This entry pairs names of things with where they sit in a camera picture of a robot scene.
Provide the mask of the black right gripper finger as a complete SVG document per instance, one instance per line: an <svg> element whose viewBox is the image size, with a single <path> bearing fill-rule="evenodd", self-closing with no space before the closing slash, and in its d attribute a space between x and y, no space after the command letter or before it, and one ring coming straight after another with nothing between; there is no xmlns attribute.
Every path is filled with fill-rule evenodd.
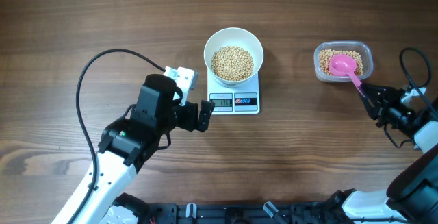
<svg viewBox="0 0 438 224"><path fill-rule="evenodd" d="M368 83L362 83L361 90L366 97L384 97L391 93L397 93L397 90L393 87L377 86Z"/></svg>
<svg viewBox="0 0 438 224"><path fill-rule="evenodd" d="M378 118L377 99L374 97L369 97L368 95L364 96L362 94L359 94L359 97L365 107L365 111L367 112L368 116L372 120L376 120Z"/></svg>

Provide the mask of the pink plastic measuring scoop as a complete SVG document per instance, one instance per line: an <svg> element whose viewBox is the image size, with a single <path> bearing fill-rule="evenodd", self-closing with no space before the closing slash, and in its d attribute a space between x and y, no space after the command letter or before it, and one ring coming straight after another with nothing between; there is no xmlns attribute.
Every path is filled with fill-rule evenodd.
<svg viewBox="0 0 438 224"><path fill-rule="evenodd" d="M334 76L348 76L355 85L360 94L364 95L361 90L362 82L355 75L357 63L353 58L345 54L334 55L330 59L329 70Z"/></svg>

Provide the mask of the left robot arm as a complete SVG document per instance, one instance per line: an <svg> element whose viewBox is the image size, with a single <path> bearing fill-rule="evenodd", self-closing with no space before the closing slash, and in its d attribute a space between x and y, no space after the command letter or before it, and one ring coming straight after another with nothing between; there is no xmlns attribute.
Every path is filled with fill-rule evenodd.
<svg viewBox="0 0 438 224"><path fill-rule="evenodd" d="M94 162L54 223L98 223L143 164L163 149L162 136L176 127L207 130L214 103L187 100L197 78L196 71L169 66L146 76L137 102L104 129Z"/></svg>

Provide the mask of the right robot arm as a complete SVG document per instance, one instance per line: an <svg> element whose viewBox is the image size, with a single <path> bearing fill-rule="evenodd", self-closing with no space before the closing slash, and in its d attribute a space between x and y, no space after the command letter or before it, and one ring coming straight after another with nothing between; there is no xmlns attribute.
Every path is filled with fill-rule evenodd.
<svg viewBox="0 0 438 224"><path fill-rule="evenodd" d="M387 190L338 191L319 213L322 223L437 222L437 103L416 112L403 104L405 90L361 84L361 100L377 127L402 132L422 156Z"/></svg>

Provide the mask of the white digital kitchen scale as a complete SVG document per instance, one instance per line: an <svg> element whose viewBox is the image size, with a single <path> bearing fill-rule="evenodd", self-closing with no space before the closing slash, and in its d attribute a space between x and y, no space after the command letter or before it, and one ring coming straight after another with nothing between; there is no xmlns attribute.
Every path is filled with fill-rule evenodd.
<svg viewBox="0 0 438 224"><path fill-rule="evenodd" d="M254 115L259 114L260 94L258 74L243 84L226 86L207 74L207 100L215 103L213 115Z"/></svg>

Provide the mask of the soybeans in white bowl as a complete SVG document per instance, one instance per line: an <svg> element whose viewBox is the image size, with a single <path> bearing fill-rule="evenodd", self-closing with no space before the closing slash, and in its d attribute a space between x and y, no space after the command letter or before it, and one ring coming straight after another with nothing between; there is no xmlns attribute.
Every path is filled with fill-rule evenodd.
<svg viewBox="0 0 438 224"><path fill-rule="evenodd" d="M251 54L243 48L225 46L213 54L211 67L219 78L236 82L252 75L254 62Z"/></svg>

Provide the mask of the white bowl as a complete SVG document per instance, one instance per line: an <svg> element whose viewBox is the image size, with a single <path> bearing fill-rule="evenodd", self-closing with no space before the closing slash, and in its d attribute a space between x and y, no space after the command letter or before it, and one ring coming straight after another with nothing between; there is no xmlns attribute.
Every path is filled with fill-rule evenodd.
<svg viewBox="0 0 438 224"><path fill-rule="evenodd" d="M215 75L211 67L211 59L215 52L217 52L221 47L225 46L241 47L251 54L253 57L254 67L252 75L249 78L234 82L221 79ZM236 86L248 81L259 72L264 60L264 51L261 42L254 34L242 28L229 27L221 29L209 38L205 44L203 56L209 73L213 73L218 81L227 86Z"/></svg>

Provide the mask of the yellow soybeans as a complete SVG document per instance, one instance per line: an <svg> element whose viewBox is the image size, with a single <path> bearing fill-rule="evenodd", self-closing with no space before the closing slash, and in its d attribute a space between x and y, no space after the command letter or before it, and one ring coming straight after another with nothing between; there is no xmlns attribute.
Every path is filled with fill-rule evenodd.
<svg viewBox="0 0 438 224"><path fill-rule="evenodd" d="M357 63L357 67L355 69L355 75L363 74L363 61L361 55L356 51L336 51L333 49L324 49L318 53L318 60L320 64L320 68L327 75L332 75L332 72L329 70L330 59L334 55L345 54L350 56Z"/></svg>

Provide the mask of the clear plastic container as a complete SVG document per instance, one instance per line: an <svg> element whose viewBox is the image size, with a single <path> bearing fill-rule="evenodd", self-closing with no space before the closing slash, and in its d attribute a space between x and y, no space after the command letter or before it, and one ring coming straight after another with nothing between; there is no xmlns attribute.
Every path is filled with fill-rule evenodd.
<svg viewBox="0 0 438 224"><path fill-rule="evenodd" d="M359 41L323 42L314 51L316 77L322 82L364 80L374 70L370 48Z"/></svg>

